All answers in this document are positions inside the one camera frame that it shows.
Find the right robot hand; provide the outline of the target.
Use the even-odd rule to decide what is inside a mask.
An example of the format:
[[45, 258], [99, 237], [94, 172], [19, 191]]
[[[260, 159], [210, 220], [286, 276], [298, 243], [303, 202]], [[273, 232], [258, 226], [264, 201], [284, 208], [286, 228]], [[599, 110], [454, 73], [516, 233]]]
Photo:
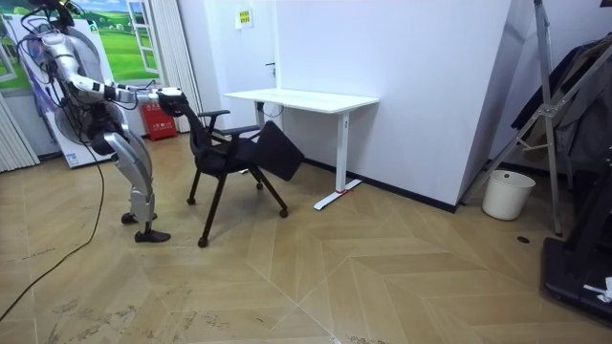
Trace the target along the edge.
[[167, 115], [179, 118], [185, 114], [188, 100], [180, 88], [166, 87], [158, 89], [156, 94], [160, 107]]

